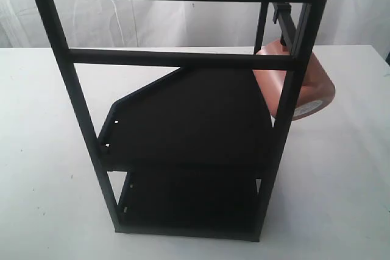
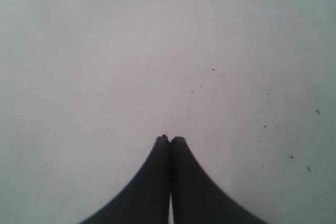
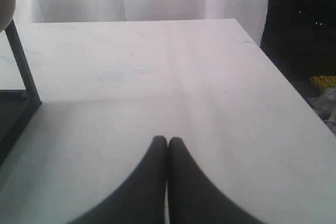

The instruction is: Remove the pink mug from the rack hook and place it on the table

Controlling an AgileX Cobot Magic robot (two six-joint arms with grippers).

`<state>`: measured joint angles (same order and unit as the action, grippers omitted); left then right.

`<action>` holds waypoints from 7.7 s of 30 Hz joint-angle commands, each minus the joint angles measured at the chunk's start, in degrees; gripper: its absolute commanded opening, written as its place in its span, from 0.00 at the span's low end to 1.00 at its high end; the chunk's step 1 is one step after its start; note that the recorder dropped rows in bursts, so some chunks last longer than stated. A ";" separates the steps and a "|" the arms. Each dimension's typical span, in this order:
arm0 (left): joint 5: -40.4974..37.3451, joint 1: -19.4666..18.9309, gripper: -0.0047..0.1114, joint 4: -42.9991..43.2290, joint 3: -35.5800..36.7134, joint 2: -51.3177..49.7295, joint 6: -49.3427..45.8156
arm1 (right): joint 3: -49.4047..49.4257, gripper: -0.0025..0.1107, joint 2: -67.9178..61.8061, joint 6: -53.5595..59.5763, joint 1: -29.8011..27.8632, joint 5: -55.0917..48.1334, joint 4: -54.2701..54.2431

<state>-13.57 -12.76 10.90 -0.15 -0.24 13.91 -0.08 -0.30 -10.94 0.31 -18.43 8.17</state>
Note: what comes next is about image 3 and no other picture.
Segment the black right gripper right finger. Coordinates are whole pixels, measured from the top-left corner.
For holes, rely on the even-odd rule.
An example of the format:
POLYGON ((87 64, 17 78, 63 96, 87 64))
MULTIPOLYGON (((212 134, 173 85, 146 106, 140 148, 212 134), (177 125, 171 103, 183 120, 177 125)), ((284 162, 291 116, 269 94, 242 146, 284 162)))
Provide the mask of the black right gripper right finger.
POLYGON ((259 223, 216 188, 179 137, 168 145, 167 193, 170 223, 259 223))

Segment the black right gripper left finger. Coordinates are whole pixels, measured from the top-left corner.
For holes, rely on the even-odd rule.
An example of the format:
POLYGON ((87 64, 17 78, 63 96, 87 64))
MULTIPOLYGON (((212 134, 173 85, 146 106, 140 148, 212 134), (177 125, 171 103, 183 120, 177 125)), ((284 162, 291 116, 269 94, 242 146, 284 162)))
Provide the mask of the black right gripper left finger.
POLYGON ((166 163, 167 140, 155 136, 128 178, 72 223, 165 223, 166 163))

